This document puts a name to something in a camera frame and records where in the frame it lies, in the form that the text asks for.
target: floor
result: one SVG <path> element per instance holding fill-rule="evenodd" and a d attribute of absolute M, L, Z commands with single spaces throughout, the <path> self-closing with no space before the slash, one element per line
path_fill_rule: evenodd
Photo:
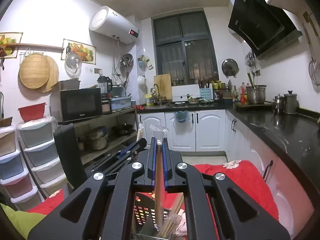
<path fill-rule="evenodd" d="M 220 165 L 227 162 L 225 156 L 182 156 L 185 163 L 195 165 L 195 164 L 211 164 Z"/>

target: sink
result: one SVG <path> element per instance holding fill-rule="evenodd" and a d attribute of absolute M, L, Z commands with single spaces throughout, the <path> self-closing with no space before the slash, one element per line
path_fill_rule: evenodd
<path fill-rule="evenodd" d="M 145 106 L 144 109 L 166 109 L 167 106 Z"/>

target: silver screw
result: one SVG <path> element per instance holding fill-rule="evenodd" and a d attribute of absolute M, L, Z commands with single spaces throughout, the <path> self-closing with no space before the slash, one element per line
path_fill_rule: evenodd
<path fill-rule="evenodd" d="M 140 169 L 142 167 L 142 164 L 139 163 L 139 162 L 135 162 L 135 163 L 132 163 L 131 166 L 132 166 L 132 168 L 138 170 L 138 169 Z"/>
<path fill-rule="evenodd" d="M 103 179 L 103 177 L 104 177 L 104 175 L 101 172 L 97 172 L 96 174 L 93 175 L 93 178 L 95 180 L 101 180 L 101 179 Z"/>
<path fill-rule="evenodd" d="M 178 168 L 180 169 L 180 170 L 184 170 L 184 169 L 186 169 L 188 167 L 188 165 L 186 164 L 186 163 L 179 163 L 178 164 Z"/>
<path fill-rule="evenodd" d="M 224 179 L 226 178 L 226 176 L 225 176 L 223 173 L 219 172 L 219 173 L 217 173 L 217 174 L 215 175 L 215 178 L 216 178 L 217 180 L 224 180 Z"/>

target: round wooden cutting board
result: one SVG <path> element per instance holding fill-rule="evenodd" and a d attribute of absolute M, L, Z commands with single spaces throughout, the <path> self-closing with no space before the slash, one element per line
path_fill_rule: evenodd
<path fill-rule="evenodd" d="M 47 57 L 32 53 L 25 57 L 19 69 L 19 77 L 27 88 L 42 87 L 49 79 L 50 65 Z"/>
<path fill-rule="evenodd" d="M 59 68 L 57 63 L 52 57 L 47 56 L 47 60 L 50 65 L 50 74 L 48 81 L 40 87 L 38 90 L 39 92 L 46 93 L 51 91 L 51 87 L 56 84 L 59 80 Z"/>

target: fruit picture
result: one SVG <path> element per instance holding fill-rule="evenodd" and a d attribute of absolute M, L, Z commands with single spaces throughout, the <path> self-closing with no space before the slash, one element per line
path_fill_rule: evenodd
<path fill-rule="evenodd" d="M 96 64 L 96 47 L 67 39 L 63 39 L 62 46 L 65 50 L 61 54 L 61 60 L 65 60 L 66 54 L 73 51 L 81 57 L 83 63 Z"/>
<path fill-rule="evenodd" d="M 0 33 L 0 46 L 9 43 L 20 43 L 22 33 Z M 5 47 L 6 58 L 16 58 L 19 47 Z"/>

